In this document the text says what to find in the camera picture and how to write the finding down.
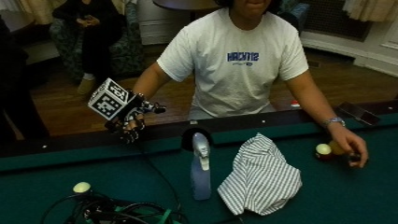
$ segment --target table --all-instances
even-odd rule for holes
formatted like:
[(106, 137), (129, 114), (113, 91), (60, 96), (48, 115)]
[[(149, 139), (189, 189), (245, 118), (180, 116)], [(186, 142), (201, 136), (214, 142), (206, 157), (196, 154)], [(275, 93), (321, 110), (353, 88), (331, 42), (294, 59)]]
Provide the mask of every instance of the table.
[[(381, 118), (375, 126), (365, 126), (341, 114), (350, 129), (367, 140), (370, 162), (361, 170), (351, 169), (345, 158), (314, 158), (315, 145), (327, 143), (330, 137), (301, 110), (200, 120), (194, 125), (186, 121), (149, 126), (134, 146), (121, 145), (118, 137), (106, 132), (9, 145), (0, 150), (1, 222), (38, 223), (49, 205), (70, 195), (81, 181), (112, 198), (153, 202), (176, 210), (172, 190), (138, 149), (174, 187), (190, 223), (229, 219), (233, 216), (217, 187), (231, 172), (242, 142), (262, 133), (273, 139), (287, 163), (301, 170), (303, 186), (269, 216), (245, 212), (243, 223), (397, 223), (398, 100), (361, 106)], [(193, 154), (181, 149), (184, 133), (198, 130), (212, 137), (213, 194), (201, 202), (194, 201), (190, 190)], [(45, 223), (64, 223), (70, 207), (72, 203), (61, 203)]]
[(34, 24), (32, 14), (26, 12), (1, 10), (0, 14), (12, 34), (16, 34)]
[(189, 11), (190, 21), (197, 18), (197, 12), (212, 11), (220, 8), (214, 0), (153, 0), (153, 4), (165, 9)]

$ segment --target cue ball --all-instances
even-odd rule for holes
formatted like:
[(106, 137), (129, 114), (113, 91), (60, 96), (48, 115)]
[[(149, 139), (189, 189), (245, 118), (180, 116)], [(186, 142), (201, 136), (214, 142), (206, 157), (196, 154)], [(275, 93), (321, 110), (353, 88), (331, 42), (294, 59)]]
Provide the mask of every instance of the cue ball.
[(74, 193), (86, 193), (90, 189), (90, 185), (86, 182), (80, 182), (77, 185), (73, 187), (73, 192)]
[(321, 160), (321, 161), (327, 161), (333, 157), (331, 153), (331, 147), (327, 144), (319, 144), (315, 147), (314, 151), (314, 156)]
[(341, 146), (338, 146), (337, 142), (334, 142), (334, 140), (331, 140), (329, 142), (329, 146), (331, 147), (331, 153), (337, 156), (341, 156), (343, 154), (346, 154), (345, 149), (341, 148)]

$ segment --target blue bottle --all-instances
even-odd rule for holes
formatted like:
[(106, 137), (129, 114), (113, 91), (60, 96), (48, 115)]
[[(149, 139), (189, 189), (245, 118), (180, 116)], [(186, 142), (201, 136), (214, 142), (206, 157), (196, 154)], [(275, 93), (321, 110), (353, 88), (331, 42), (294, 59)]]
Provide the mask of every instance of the blue bottle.
[(190, 166), (190, 179), (194, 199), (201, 201), (210, 198), (210, 147), (206, 137), (201, 133), (193, 136), (194, 159)]

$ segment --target striped towel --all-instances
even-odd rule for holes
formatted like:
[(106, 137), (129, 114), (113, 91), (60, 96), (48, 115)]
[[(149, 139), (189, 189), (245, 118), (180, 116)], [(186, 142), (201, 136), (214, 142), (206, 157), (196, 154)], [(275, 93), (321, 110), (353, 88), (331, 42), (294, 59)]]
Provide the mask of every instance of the striped towel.
[(265, 216), (283, 207), (301, 186), (299, 170), (286, 163), (273, 140), (258, 133), (238, 150), (218, 194), (234, 215), (246, 209)]

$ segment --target fiducial marker cube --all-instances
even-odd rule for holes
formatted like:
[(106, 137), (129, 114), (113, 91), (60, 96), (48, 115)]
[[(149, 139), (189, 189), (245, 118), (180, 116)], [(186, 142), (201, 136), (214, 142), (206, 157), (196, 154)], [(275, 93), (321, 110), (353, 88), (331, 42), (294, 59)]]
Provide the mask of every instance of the fiducial marker cube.
[(112, 120), (128, 104), (128, 91), (108, 78), (98, 89), (92, 93), (88, 106)]

